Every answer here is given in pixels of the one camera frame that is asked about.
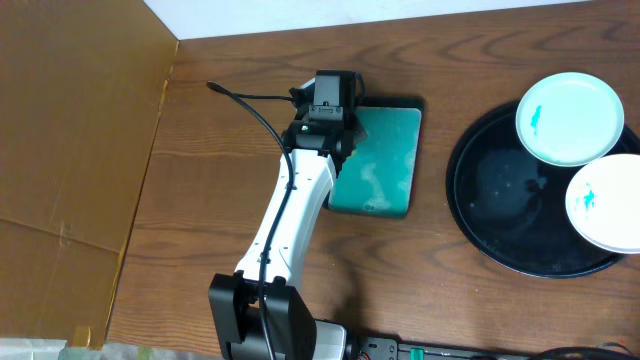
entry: round black tray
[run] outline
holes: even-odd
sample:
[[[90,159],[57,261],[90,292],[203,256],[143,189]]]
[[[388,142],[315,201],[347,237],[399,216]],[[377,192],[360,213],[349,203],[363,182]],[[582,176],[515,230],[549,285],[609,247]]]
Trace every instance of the round black tray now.
[[[620,259],[578,234],[567,217],[567,186],[581,167],[533,157],[515,127],[518,101],[480,118],[460,138],[447,169],[447,199],[465,236],[485,255],[515,271],[548,278],[592,274]],[[625,128],[609,154],[640,153]]]

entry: black plate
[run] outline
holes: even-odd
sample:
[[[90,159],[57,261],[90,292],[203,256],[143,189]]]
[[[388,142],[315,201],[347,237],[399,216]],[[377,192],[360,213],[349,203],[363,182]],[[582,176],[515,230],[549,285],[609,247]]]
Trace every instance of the black plate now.
[[[623,255],[583,239],[567,217],[567,186],[581,167],[548,165],[518,139],[518,101],[484,115],[453,150],[447,169],[451,213],[465,236],[498,263],[533,276],[568,278],[605,269]],[[640,153],[625,128],[609,154]]]

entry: white plastic part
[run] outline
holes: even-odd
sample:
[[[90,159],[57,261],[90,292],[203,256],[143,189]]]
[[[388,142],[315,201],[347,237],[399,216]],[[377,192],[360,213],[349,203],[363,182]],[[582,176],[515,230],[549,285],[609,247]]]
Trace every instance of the white plastic part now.
[[[347,330],[338,324],[316,320],[316,348],[313,360],[342,360]]]
[[[604,156],[618,141],[624,110],[604,81],[561,73],[536,83],[522,98],[516,130],[536,158],[556,166],[579,166]]]
[[[605,156],[583,167],[567,188],[573,227],[603,249],[640,253],[640,156]]]
[[[300,290],[304,257],[311,233],[322,203],[335,184],[336,170],[330,156],[319,156],[315,150],[296,149],[290,156],[295,171],[295,188],[291,191],[271,242],[265,282],[271,283],[276,276],[281,276],[287,285]],[[284,197],[288,181],[287,163],[282,156],[276,189],[258,234],[235,270],[244,271],[245,279],[258,281],[260,253]]]

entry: cardboard box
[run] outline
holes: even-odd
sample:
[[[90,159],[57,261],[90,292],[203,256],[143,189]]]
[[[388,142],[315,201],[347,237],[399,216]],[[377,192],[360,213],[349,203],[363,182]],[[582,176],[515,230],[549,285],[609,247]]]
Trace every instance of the cardboard box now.
[[[0,337],[102,346],[176,46],[142,0],[0,2]]]

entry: teal mark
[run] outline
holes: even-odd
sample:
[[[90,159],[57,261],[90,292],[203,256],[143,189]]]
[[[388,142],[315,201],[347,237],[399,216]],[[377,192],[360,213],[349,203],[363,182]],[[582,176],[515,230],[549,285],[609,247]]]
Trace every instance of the teal mark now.
[[[589,211],[589,208],[593,209],[593,207],[595,206],[595,202],[593,200],[596,198],[596,194],[594,194],[593,190],[591,190],[591,186],[589,186],[589,183],[587,183],[587,187],[589,188],[589,194],[584,197],[584,208],[585,210]]]
[[[542,105],[538,105],[536,109],[536,113],[533,114],[531,118],[531,127],[533,128],[533,135],[538,136],[538,121],[540,120],[540,109],[542,109]]]

